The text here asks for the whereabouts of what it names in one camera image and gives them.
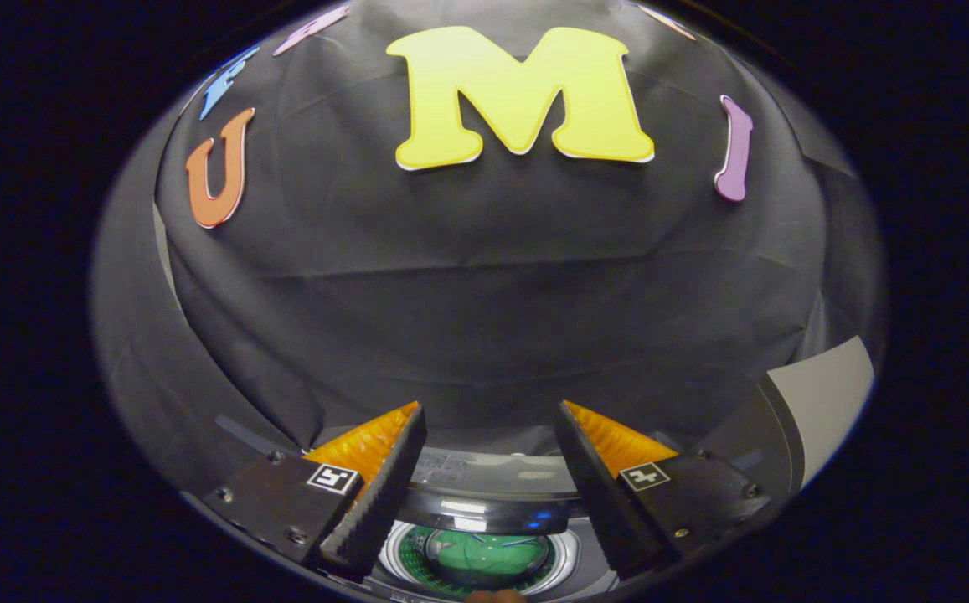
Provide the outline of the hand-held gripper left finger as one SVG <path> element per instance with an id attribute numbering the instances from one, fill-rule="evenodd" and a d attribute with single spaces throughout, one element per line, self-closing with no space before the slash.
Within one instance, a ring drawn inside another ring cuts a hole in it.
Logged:
<path id="1" fill-rule="evenodd" d="M 311 453 L 267 451 L 202 503 L 281 559 L 360 581 L 394 526 L 426 435 L 425 412 L 410 402 Z"/>

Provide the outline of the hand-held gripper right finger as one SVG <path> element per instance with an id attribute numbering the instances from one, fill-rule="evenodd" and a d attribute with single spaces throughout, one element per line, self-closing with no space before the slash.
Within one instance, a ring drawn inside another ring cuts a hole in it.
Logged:
<path id="1" fill-rule="evenodd" d="M 619 579 L 684 568 L 750 531 L 769 490 L 711 451 L 675 451 L 572 401 L 554 435 Z"/>

